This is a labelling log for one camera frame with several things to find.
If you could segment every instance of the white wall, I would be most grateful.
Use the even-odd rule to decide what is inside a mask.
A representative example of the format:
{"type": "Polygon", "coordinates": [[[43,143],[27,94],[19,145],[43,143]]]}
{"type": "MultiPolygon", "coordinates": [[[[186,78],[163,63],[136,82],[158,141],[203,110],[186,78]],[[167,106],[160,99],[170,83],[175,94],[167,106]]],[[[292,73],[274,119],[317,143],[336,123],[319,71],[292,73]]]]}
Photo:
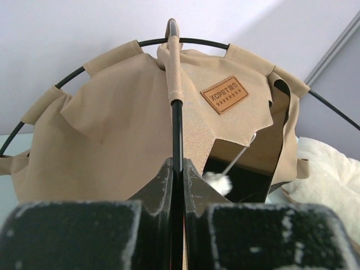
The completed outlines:
{"type": "MultiPolygon", "coordinates": [[[[312,89],[360,124],[360,28],[311,85],[312,89]]],[[[300,102],[298,136],[314,138],[360,160],[360,133],[310,95],[300,102]]]]}
{"type": "MultiPolygon", "coordinates": [[[[304,79],[358,10],[359,0],[2,1],[0,134],[10,133],[46,89],[91,58],[133,39],[163,37],[170,17],[182,37],[238,44],[304,79]]],[[[87,79],[82,75],[64,89],[74,93],[87,79]]]]}

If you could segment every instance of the leather label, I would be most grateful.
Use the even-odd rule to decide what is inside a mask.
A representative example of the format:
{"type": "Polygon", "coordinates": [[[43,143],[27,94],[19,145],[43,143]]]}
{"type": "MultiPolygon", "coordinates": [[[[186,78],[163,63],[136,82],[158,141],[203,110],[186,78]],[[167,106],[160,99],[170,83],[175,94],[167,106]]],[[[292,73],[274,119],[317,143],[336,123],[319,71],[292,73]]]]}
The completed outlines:
{"type": "Polygon", "coordinates": [[[224,114],[249,96],[235,76],[230,76],[200,93],[219,115],[224,114]]]}

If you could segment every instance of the beige fabric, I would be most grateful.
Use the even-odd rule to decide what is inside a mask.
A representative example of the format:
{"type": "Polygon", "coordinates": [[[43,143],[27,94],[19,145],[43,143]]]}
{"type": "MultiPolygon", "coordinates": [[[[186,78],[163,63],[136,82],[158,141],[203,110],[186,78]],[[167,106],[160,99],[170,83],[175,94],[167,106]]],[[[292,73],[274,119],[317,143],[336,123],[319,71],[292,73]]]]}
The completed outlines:
{"type": "Polygon", "coordinates": [[[49,89],[22,118],[35,125],[30,156],[0,158],[19,201],[130,198],[172,156],[177,98],[184,155],[200,173],[209,155],[231,161],[257,132],[241,166],[273,175],[272,184],[305,178],[294,127],[309,88],[232,44],[224,57],[181,47],[179,36],[170,37],[156,59],[134,40],[86,63],[91,78],[74,96],[49,89]],[[249,95],[219,115],[200,92],[230,76],[249,95]]]}

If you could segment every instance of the stitching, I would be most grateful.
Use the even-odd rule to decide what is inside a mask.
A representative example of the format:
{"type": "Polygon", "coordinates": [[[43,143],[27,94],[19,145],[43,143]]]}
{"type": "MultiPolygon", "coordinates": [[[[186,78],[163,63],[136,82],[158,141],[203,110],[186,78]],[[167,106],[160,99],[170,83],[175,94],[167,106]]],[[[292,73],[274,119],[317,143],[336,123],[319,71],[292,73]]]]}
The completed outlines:
{"type": "Polygon", "coordinates": [[[135,49],[134,44],[133,44],[133,42],[132,42],[132,41],[130,42],[130,45],[131,45],[131,47],[133,47],[133,49],[134,49],[135,53],[138,55],[139,53],[138,53],[138,51],[135,49]]]}
{"type": "Polygon", "coordinates": [[[88,62],[87,64],[88,64],[89,68],[91,69],[91,71],[92,71],[92,73],[93,73],[92,75],[95,75],[96,72],[95,72],[95,70],[92,68],[92,66],[90,65],[90,62],[88,62]]]}

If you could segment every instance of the fluffy white fabric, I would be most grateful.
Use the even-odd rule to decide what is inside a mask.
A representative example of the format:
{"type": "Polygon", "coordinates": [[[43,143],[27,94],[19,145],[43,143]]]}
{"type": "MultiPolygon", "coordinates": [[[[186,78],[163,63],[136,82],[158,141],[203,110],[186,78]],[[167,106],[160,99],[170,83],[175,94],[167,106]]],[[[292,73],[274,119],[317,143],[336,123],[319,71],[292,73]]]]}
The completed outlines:
{"type": "Polygon", "coordinates": [[[202,175],[202,178],[222,196],[227,195],[232,189],[231,181],[227,175],[221,177],[220,173],[207,172],[202,175]]]}
{"type": "Polygon", "coordinates": [[[315,139],[299,138],[298,157],[310,162],[310,177],[282,186],[298,203],[323,204],[343,221],[360,245],[360,162],[315,139]]]}

